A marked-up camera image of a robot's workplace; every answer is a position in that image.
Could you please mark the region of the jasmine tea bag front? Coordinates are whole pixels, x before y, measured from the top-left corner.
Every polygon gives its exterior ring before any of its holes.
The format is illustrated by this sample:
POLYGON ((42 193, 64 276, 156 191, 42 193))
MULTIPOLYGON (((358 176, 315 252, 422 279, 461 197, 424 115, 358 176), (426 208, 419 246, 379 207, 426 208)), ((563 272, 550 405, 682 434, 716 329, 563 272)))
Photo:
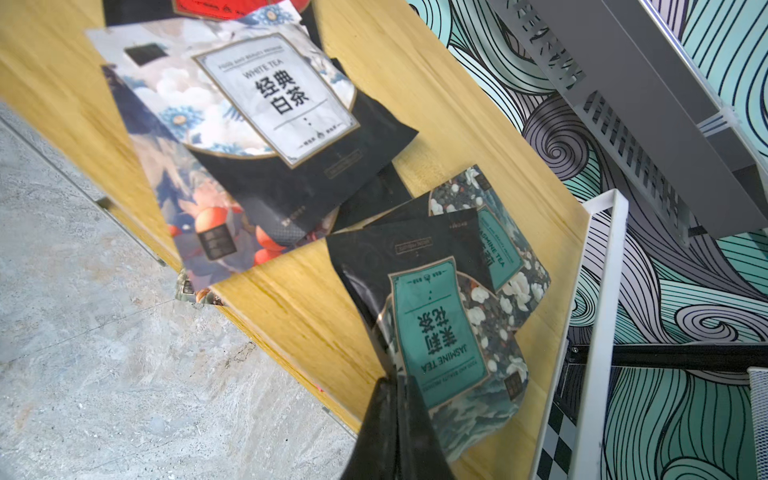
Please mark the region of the jasmine tea bag front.
POLYGON ((492 278, 477 211, 327 240, 382 366, 414 377, 448 461, 520 409, 528 368, 492 278))

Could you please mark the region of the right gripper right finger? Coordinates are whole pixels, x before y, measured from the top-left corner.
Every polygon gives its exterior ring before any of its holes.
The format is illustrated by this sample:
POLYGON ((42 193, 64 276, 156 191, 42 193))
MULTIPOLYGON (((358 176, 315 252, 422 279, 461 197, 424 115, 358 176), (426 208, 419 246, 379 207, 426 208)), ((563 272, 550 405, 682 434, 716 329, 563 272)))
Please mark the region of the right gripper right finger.
POLYGON ((454 479, 413 376, 397 376, 397 478, 454 479))

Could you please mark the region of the jasmine tea bag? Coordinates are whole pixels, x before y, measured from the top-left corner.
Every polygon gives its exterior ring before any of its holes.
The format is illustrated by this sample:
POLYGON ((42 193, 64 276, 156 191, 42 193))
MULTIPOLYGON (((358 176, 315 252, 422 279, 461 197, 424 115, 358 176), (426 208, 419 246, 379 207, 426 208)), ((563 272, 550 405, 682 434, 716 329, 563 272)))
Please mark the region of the jasmine tea bag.
POLYGON ((414 377, 448 461, 520 409, 528 368, 492 278, 477 211, 327 240, 382 366, 414 377))
POLYGON ((493 290, 511 329, 517 331, 541 303, 551 278, 479 166, 467 168, 374 223, 381 225, 463 210, 478 212, 480 238, 493 290))

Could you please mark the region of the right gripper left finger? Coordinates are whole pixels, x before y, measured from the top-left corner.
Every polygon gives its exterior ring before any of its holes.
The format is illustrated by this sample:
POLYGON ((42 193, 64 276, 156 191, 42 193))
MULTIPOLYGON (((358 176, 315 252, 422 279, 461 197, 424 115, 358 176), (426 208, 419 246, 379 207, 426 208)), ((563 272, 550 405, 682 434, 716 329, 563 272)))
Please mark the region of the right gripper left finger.
POLYGON ((341 479, 395 479, 397 390, 391 378, 375 384, 352 455, 341 479))

